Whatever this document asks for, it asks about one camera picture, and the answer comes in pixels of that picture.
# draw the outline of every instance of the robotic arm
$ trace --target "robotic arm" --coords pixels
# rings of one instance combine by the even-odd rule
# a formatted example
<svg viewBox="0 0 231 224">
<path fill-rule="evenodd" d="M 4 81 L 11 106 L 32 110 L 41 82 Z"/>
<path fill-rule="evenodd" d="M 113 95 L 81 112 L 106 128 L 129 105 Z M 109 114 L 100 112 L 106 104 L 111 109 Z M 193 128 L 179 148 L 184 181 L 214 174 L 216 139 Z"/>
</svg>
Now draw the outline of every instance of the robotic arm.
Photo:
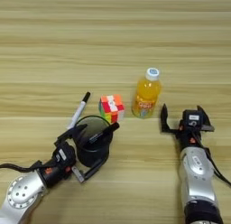
<svg viewBox="0 0 231 224">
<path fill-rule="evenodd" d="M 181 201 L 186 224 L 223 224 L 212 187 L 215 174 L 221 180 L 230 182 L 214 164 L 210 151 L 200 142 L 201 131 L 213 132 L 214 127 L 202 107 L 185 110 L 178 129 L 167 124 L 166 105 L 161 112 L 162 132 L 174 134 L 180 142 Z"/>
<path fill-rule="evenodd" d="M 73 139 L 77 145 L 79 134 L 86 127 L 87 125 L 74 126 L 59 136 L 55 142 L 56 149 L 51 159 L 45 164 L 38 161 L 30 168 L 22 168 L 9 163 L 0 165 L 0 168 L 10 168 L 27 173 L 14 180 L 8 188 L 4 204 L 0 209 L 0 224 L 24 224 L 32 210 L 47 194 L 48 189 L 61 180 L 68 179 L 72 173 L 76 175 L 79 182 L 84 182 L 106 162 L 108 155 L 98 157 L 86 173 L 75 166 L 77 163 L 76 151 L 73 146 L 69 145 L 67 139 Z M 104 138 L 105 135 L 112 135 L 112 132 L 118 127 L 117 123 L 107 127 L 103 131 L 104 134 L 100 134 L 98 139 L 95 138 L 94 141 L 91 141 L 91 144 L 100 142 L 100 138 Z"/>
</svg>

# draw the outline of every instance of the bottle cap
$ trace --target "bottle cap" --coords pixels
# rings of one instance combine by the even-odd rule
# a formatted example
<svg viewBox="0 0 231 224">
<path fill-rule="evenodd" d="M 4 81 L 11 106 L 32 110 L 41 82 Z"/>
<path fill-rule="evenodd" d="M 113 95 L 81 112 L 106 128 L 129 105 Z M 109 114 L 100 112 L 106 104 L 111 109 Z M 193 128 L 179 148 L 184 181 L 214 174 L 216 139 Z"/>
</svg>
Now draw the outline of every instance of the bottle cap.
<svg viewBox="0 0 231 224">
<path fill-rule="evenodd" d="M 158 69 L 155 69 L 155 68 L 149 68 L 146 72 L 146 78 L 149 80 L 149 81 L 156 81 L 159 79 L 159 76 L 160 76 L 160 72 Z"/>
</svg>

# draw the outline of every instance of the bottle label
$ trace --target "bottle label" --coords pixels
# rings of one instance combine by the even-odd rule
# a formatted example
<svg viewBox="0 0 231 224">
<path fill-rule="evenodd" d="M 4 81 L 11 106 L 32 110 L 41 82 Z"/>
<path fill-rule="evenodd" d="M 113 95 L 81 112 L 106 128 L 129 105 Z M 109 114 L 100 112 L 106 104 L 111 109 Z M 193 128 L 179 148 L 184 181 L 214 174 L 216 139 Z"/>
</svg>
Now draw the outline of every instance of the bottle label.
<svg viewBox="0 0 231 224">
<path fill-rule="evenodd" d="M 139 97 L 136 97 L 134 102 L 134 112 L 137 116 L 145 118 L 152 114 L 154 105 L 154 101 L 143 101 Z"/>
</svg>

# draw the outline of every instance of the black cable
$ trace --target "black cable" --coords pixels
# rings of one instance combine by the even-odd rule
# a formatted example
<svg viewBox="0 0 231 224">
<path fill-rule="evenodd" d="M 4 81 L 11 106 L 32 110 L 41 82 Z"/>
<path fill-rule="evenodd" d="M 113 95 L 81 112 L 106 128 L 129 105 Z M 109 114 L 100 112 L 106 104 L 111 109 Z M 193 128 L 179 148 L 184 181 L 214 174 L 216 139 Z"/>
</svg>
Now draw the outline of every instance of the black cable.
<svg viewBox="0 0 231 224">
<path fill-rule="evenodd" d="M 198 144 L 200 145 L 200 147 L 205 149 L 207 158 L 209 159 L 209 161 L 213 164 L 214 167 L 214 174 L 216 175 L 217 178 L 219 178 L 221 181 L 225 182 L 226 184 L 228 184 L 231 187 L 231 182 L 218 170 L 215 162 L 213 161 L 210 152 L 208 151 L 208 149 L 200 142 L 200 140 L 198 139 L 198 137 L 195 135 L 195 133 L 192 132 L 193 137 L 195 138 L 195 140 L 198 142 Z"/>
<path fill-rule="evenodd" d="M 41 165 L 32 165 L 31 167 L 29 168 L 24 168 L 24 167 L 21 167 L 21 166 L 18 166 L 16 164 L 13 164 L 13 163 L 3 163 L 3 164 L 0 164 L 0 169 L 11 169 L 11 170 L 16 170 L 20 173 L 29 173 L 29 172 L 32 172 L 32 171 L 35 171 L 35 170 L 38 170 L 38 169 L 42 169 L 42 168 L 52 168 L 52 167 L 55 167 L 56 164 L 41 164 Z"/>
</svg>

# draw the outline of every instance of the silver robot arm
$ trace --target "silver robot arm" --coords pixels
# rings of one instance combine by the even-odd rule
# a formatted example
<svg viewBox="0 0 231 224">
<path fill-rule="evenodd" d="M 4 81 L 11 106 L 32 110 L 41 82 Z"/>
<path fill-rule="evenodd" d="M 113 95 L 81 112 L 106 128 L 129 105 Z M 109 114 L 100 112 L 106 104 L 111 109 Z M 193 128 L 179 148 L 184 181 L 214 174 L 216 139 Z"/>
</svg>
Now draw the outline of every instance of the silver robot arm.
<svg viewBox="0 0 231 224">
<path fill-rule="evenodd" d="M 0 209 L 0 224 L 24 224 L 47 188 L 37 171 L 14 180 Z"/>
<path fill-rule="evenodd" d="M 203 200 L 217 206 L 217 197 L 212 187 L 214 169 L 205 150 L 187 147 L 180 154 L 182 207 L 190 201 Z"/>
<path fill-rule="evenodd" d="M 214 173 L 224 182 L 209 150 L 201 143 L 201 131 L 213 132 L 208 115 L 202 107 L 184 110 L 179 128 L 171 129 L 167 123 L 168 110 L 162 107 L 162 132 L 176 136 L 180 148 L 181 201 L 185 224 L 223 224 L 212 187 Z"/>
</svg>

